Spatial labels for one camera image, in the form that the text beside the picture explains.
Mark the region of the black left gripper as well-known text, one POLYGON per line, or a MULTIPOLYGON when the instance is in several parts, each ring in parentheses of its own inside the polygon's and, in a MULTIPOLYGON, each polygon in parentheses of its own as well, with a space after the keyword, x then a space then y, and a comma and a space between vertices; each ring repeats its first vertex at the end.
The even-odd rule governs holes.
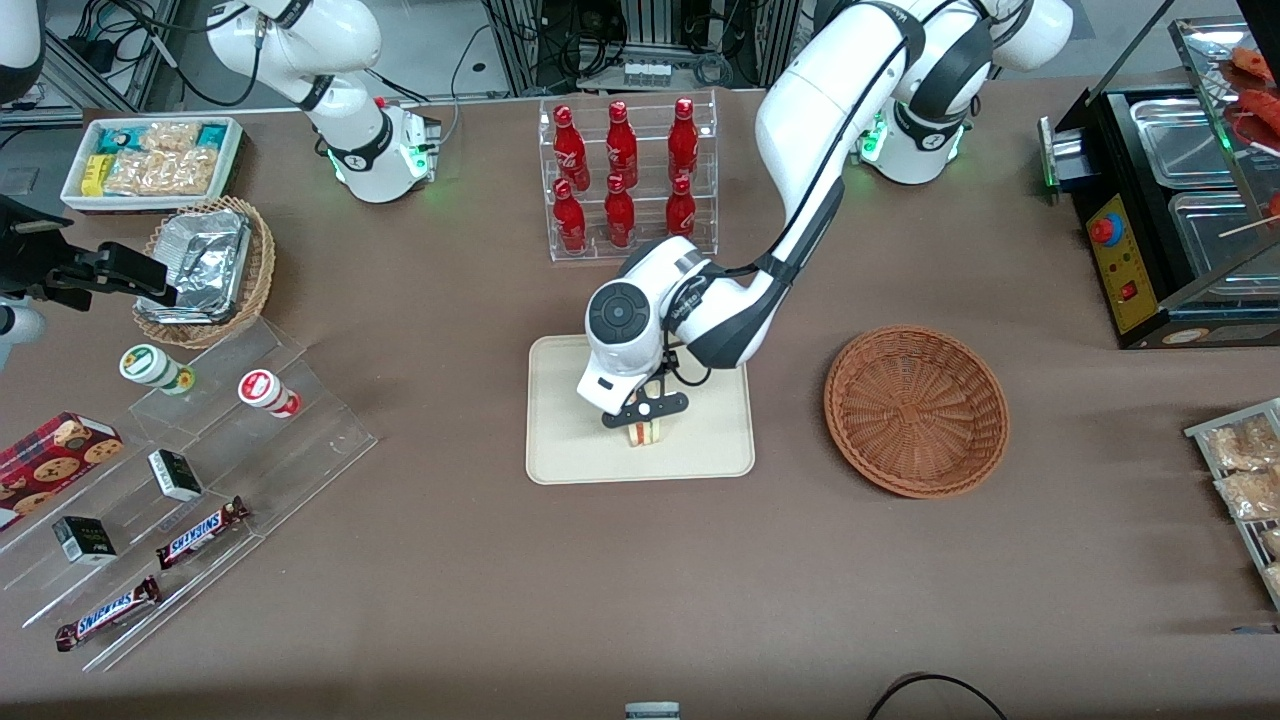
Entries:
POLYGON ((634 401, 625 404, 617 413, 603 413, 602 425, 608 429, 618 429, 655 421, 664 416, 685 413, 687 409, 689 397, 684 392, 649 396, 644 391, 639 391, 634 401))

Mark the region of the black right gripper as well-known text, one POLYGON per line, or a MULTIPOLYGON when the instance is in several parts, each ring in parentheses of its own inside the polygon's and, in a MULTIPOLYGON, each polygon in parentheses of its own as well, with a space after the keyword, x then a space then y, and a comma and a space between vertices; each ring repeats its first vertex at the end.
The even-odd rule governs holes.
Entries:
MULTIPOLYGON (((63 236, 73 222, 1 196, 1 295, 9 300, 90 301, 87 290, 63 286, 59 273, 79 268, 83 252, 63 236)), ((97 273, 137 287, 137 306, 174 307, 178 290, 166 284, 166 265, 123 243, 97 247, 97 273), (163 287, 151 290, 145 287, 163 287)))

